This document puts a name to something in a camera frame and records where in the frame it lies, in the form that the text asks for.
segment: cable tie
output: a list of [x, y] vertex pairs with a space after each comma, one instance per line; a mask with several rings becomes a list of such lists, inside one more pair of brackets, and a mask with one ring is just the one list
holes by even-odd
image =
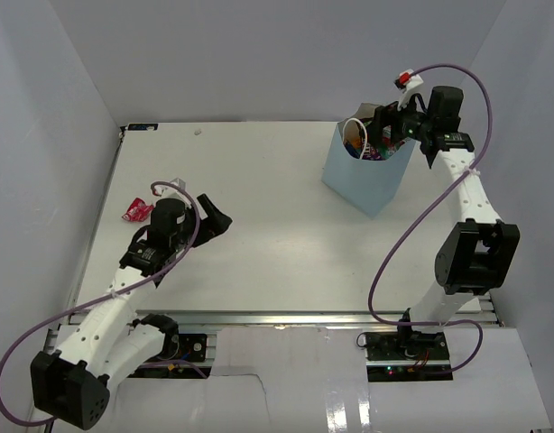
[[469, 171], [469, 174], [474, 174], [476, 176], [479, 176], [480, 174], [482, 174], [478, 169], [472, 169], [469, 165], [464, 167], [464, 171]]

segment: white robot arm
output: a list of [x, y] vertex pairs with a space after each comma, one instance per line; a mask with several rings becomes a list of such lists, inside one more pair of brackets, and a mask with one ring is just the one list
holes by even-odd
[[[135, 290], [115, 293], [156, 276], [182, 253], [197, 229], [198, 215], [191, 204], [171, 189], [161, 195], [151, 223], [133, 236], [106, 288], [112, 299], [92, 308], [53, 354], [40, 352], [32, 360], [35, 407], [81, 429], [97, 424], [111, 392], [140, 364], [157, 355], [170, 357], [178, 349], [179, 327], [174, 320], [156, 315], [135, 319], [136, 310], [157, 290], [164, 275]], [[200, 221], [192, 247], [223, 234], [232, 223], [206, 195], [197, 200], [207, 218]], [[134, 326], [133, 331], [121, 337], [128, 325]]]
[[[409, 339], [431, 345], [464, 304], [503, 284], [520, 231], [502, 221], [485, 194], [479, 173], [471, 169], [474, 145], [468, 134], [458, 131], [462, 90], [433, 88], [427, 109], [422, 107], [419, 112], [415, 97], [423, 80], [411, 73], [408, 69], [394, 81], [402, 97], [377, 107], [367, 132], [373, 145], [383, 145], [387, 126], [391, 127], [392, 143], [406, 138], [419, 141], [429, 168], [446, 187], [465, 176], [448, 196], [457, 223], [436, 255], [436, 280], [421, 301], [404, 314], [403, 322], [414, 323], [400, 327], [400, 344], [407, 345]], [[439, 325], [416, 325], [420, 322]]]

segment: white wall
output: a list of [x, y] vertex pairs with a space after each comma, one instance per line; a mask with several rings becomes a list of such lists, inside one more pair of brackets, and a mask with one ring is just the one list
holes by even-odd
[[[117, 132], [48, 0], [0, 0], [0, 356], [67, 303]], [[5, 369], [5, 401], [21, 418], [42, 337]], [[15, 431], [1, 415], [0, 431]]]
[[[507, 2], [472, 70], [494, 110], [482, 179], [496, 210], [522, 231], [495, 306], [518, 328], [554, 428], [554, 2]], [[482, 142], [484, 102], [471, 82], [464, 89], [462, 126]]]
[[504, 0], [51, 2], [126, 124], [337, 120], [395, 99], [404, 69], [469, 66]]

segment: red candy wrapper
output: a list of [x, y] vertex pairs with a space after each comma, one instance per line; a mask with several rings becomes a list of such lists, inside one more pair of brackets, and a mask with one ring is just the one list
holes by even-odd
[[144, 201], [137, 197], [135, 200], [133, 200], [131, 206], [129, 206], [126, 214], [122, 216], [122, 219], [131, 223], [142, 223], [145, 219], [149, 217], [153, 209], [153, 205], [147, 205]]

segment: light blue paper bag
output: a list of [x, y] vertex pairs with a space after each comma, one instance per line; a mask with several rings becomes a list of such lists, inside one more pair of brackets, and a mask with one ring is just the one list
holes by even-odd
[[358, 160], [342, 143], [344, 123], [335, 129], [321, 180], [373, 218], [392, 201], [400, 187], [415, 142], [404, 143], [399, 151], [384, 161]]

